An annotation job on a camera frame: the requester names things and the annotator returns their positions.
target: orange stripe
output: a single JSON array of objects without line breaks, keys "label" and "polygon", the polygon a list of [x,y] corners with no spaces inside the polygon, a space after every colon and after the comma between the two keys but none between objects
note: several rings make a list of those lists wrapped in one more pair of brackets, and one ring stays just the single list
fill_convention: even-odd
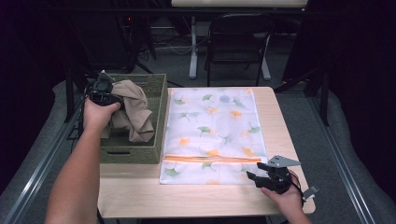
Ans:
[{"label": "orange stripe", "polygon": [[214,156],[214,157],[200,157],[200,156],[172,156],[167,155],[163,158],[166,161],[189,161],[189,162],[214,162],[214,161],[222,161],[222,162],[260,162],[262,159],[260,158],[239,158],[239,157],[223,157],[223,156]]}]

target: white table leg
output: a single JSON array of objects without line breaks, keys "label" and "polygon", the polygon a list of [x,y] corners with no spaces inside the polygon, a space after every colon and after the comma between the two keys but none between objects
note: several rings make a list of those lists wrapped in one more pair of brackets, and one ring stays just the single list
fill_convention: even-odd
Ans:
[{"label": "white table leg", "polygon": [[190,79],[197,78],[197,39],[195,33],[195,17],[191,17],[191,62],[190,62]]},{"label": "white table leg", "polygon": [[270,75],[270,71],[268,70],[268,64],[267,61],[265,60],[265,53],[267,51],[267,47],[268,47],[268,42],[270,41],[270,37],[268,37],[267,39],[267,43],[266,43],[266,47],[265,47],[265,52],[264,52],[264,59],[262,60],[262,77],[264,78],[264,80],[269,81],[271,80],[271,75]]}]

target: hand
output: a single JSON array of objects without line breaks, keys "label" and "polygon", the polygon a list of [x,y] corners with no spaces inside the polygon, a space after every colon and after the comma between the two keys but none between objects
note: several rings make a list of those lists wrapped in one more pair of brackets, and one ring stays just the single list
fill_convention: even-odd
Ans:
[{"label": "hand", "polygon": [[[298,185],[298,176],[291,170],[289,172],[292,174],[292,182]],[[300,191],[293,185],[283,194],[277,194],[267,188],[262,188],[262,193],[274,201],[289,223],[311,223],[304,214]]]},{"label": "hand", "polygon": [[111,114],[118,109],[120,103],[101,106],[87,98],[84,106],[84,130],[101,132],[110,121]]}]

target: crumpled cloth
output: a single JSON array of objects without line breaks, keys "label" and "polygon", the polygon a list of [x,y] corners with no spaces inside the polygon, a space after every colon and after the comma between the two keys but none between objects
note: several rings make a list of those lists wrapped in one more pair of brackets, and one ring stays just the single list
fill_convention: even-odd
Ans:
[{"label": "crumpled cloth", "polygon": [[124,109],[113,113],[109,124],[102,133],[102,138],[108,138],[112,129],[129,130],[131,142],[147,142],[154,135],[148,109],[148,100],[142,88],[131,80],[113,83],[113,95],[122,98]]}]

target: chair leg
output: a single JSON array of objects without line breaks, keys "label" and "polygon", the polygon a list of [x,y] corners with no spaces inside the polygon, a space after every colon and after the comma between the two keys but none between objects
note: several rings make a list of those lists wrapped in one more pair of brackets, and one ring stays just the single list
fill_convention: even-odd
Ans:
[{"label": "chair leg", "polygon": [[210,87],[210,62],[207,62],[207,70],[206,70],[206,73],[207,73],[207,87]]},{"label": "chair leg", "polygon": [[262,75],[262,65],[259,64],[259,72],[257,73],[256,77],[256,86],[259,86],[260,83],[260,76]]},{"label": "chair leg", "polygon": [[205,56],[205,71],[207,70],[207,54]]}]

